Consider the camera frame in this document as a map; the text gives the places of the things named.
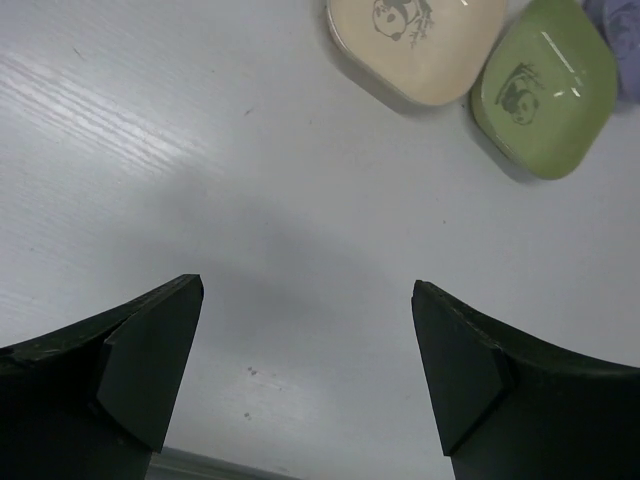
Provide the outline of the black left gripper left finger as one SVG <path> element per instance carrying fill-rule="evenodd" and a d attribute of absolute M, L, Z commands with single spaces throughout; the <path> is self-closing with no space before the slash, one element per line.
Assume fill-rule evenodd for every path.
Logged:
<path fill-rule="evenodd" d="M 142 479 L 162 450 L 203 303 L 184 274 L 1 350 L 4 479 Z"/>

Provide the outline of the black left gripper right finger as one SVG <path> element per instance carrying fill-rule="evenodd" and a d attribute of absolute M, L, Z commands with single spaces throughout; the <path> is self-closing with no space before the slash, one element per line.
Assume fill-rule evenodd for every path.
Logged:
<path fill-rule="evenodd" d="M 639 371 L 563 349 L 414 285 L 441 447 L 458 479 L 635 479 Z"/>

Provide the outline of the green panda plate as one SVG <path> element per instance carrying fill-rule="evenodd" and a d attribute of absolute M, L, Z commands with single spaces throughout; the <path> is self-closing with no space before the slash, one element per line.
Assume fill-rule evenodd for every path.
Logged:
<path fill-rule="evenodd" d="M 572 173 L 617 100 L 614 55 L 577 1 L 532 1 L 471 90 L 481 131 L 542 180 Z"/>

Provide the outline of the cream panda plate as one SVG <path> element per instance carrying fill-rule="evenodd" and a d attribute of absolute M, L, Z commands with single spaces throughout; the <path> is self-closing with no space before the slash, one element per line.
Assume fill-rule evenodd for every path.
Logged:
<path fill-rule="evenodd" d="M 465 95 L 503 27 L 505 0 L 331 0 L 331 36 L 343 54 L 411 103 Z"/>

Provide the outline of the purple panda plate right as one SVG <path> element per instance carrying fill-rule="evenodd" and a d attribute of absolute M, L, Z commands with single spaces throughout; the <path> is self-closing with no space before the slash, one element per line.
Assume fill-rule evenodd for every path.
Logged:
<path fill-rule="evenodd" d="M 586 0 L 583 9 L 614 54 L 619 97 L 639 103 L 639 0 Z"/>

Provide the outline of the aluminium table edge rail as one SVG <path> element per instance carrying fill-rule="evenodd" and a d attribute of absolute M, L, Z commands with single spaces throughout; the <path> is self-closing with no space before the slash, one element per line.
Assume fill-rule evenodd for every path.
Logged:
<path fill-rule="evenodd" d="M 145 478 L 287 480 L 291 476 L 165 447 L 152 455 Z"/>

